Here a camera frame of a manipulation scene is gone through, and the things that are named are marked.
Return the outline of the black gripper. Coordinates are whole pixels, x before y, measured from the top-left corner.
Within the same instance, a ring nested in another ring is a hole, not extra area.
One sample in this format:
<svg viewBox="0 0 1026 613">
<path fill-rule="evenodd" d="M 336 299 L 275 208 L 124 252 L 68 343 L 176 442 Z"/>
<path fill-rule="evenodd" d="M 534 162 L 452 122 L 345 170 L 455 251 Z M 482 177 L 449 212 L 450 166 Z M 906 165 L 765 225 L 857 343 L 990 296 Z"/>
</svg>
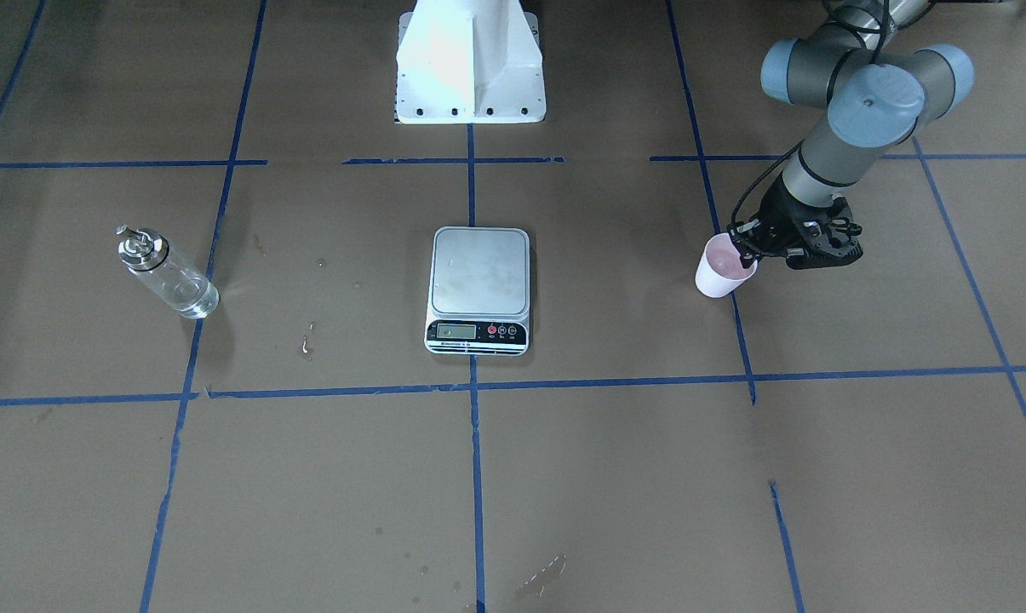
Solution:
<svg viewBox="0 0 1026 613">
<path fill-rule="evenodd" d="M 780 178 L 749 221 L 731 218 L 728 224 L 743 268 L 763 259 L 784 259 L 789 266 L 847 266 L 863 257 L 862 232 L 847 198 L 839 195 L 828 207 L 812 207 L 794 198 Z"/>
</svg>

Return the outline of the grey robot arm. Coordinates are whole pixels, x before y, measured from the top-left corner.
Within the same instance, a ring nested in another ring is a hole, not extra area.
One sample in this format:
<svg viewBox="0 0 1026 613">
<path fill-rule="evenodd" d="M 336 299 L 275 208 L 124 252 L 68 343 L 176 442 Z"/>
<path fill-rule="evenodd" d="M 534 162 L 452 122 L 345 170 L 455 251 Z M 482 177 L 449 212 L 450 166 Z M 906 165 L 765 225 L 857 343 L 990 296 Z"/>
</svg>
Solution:
<svg viewBox="0 0 1026 613">
<path fill-rule="evenodd" d="M 823 8 L 827 17 L 808 37 L 780 40 L 763 59 L 763 92 L 823 116 L 766 170 L 773 182 L 758 210 L 747 220 L 731 214 L 727 236 L 743 269 L 764 259 L 784 259 L 792 269 L 860 259 L 863 229 L 847 192 L 891 147 L 948 115 L 972 90 L 975 70 L 960 48 L 886 51 L 898 32 L 926 15 L 930 1 Z"/>
</svg>

